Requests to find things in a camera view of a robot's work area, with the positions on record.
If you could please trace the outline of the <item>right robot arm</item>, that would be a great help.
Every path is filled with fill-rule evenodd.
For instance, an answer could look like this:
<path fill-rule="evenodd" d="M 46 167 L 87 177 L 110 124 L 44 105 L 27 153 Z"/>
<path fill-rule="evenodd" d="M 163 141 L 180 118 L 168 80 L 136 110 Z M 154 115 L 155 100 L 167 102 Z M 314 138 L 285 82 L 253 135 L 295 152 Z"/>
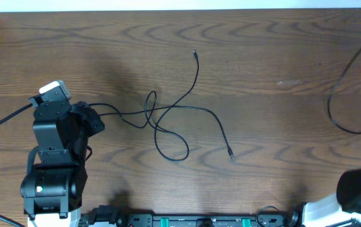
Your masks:
<path fill-rule="evenodd" d="M 302 206 L 294 226 L 361 226 L 361 169 L 340 177 L 336 193 Z"/>

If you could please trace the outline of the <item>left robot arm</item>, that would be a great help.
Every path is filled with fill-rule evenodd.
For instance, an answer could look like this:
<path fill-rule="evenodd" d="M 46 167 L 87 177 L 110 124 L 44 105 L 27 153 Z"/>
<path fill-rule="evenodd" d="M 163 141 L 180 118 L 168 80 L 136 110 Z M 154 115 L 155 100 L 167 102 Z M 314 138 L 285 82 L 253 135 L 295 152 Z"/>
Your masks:
<path fill-rule="evenodd" d="M 91 153 L 88 140 L 105 125 L 85 102 L 45 102 L 33 115 L 38 145 L 28 157 L 20 189 L 28 225 L 78 226 Z"/>

